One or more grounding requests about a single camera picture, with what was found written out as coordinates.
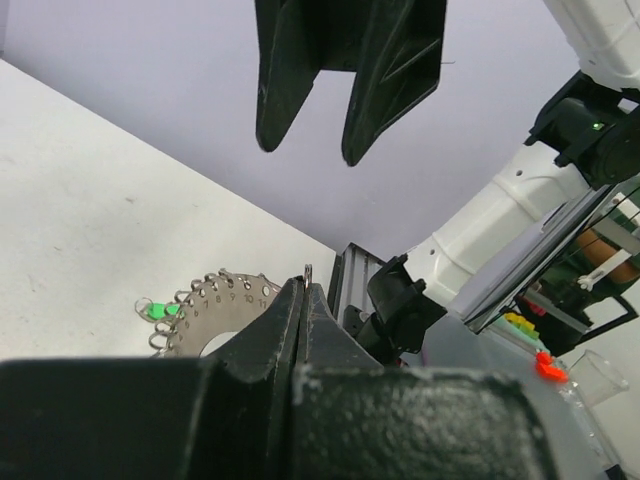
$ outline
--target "white robotic arm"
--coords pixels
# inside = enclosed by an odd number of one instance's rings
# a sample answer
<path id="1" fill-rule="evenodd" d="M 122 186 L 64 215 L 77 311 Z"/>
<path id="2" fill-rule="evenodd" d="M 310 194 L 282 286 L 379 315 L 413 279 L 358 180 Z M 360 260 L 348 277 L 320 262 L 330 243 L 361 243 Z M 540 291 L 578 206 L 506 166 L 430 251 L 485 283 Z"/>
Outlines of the white robotic arm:
<path id="1" fill-rule="evenodd" d="M 604 90 L 640 90 L 640 0 L 544 1 L 578 55 L 582 73 Z M 604 126 L 593 124 L 594 130 Z M 561 153 L 542 141 L 521 147 L 469 203 L 410 250 L 405 268 L 412 278 L 425 280 L 427 297 L 446 307 L 518 235 L 589 191 L 578 167 L 557 165 Z"/>

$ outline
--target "glass beaker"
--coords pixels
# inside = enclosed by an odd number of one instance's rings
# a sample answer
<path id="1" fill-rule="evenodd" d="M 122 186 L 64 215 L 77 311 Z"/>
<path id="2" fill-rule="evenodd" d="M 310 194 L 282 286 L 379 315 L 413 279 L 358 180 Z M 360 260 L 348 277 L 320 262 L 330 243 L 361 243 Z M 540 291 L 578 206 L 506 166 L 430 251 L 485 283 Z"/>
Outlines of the glass beaker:
<path id="1" fill-rule="evenodd" d="M 591 350 L 585 350 L 569 369 L 569 379 L 572 386 L 577 387 L 587 407 L 629 390 L 629 382 L 618 369 Z"/>

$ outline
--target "clear plastic cup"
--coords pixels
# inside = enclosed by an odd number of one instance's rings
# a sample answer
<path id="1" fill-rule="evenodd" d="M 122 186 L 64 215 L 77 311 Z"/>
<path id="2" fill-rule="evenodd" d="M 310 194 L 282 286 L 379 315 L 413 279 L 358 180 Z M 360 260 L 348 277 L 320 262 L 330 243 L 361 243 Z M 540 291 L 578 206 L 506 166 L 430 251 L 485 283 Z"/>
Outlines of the clear plastic cup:
<path id="1" fill-rule="evenodd" d="M 629 390 L 629 382 L 608 360 L 591 350 L 569 369 L 569 379 L 577 387 L 585 406 L 593 407 L 620 392 Z"/>

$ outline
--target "white table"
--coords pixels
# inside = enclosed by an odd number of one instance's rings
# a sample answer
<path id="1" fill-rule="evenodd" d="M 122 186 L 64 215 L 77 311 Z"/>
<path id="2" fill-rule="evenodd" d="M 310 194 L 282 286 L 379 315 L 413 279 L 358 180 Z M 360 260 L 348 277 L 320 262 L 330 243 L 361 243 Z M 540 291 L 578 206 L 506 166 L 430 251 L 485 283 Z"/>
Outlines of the white table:
<path id="1" fill-rule="evenodd" d="M 1 61 L 0 179 L 0 359 L 151 355 L 135 301 L 221 267 L 329 284 L 334 251 Z"/>

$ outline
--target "green clip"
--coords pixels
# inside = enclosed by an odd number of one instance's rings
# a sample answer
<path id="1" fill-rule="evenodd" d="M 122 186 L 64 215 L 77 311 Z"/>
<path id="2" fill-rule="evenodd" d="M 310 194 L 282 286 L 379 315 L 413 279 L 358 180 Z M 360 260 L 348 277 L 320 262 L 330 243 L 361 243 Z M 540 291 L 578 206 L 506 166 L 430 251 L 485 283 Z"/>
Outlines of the green clip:
<path id="1" fill-rule="evenodd" d="M 169 315 L 175 315 L 178 313 L 178 310 L 180 310 L 180 305 L 169 305 L 165 307 L 164 303 L 152 303 L 147 307 L 147 317 L 154 321 L 161 320 L 166 316 L 165 309 Z"/>

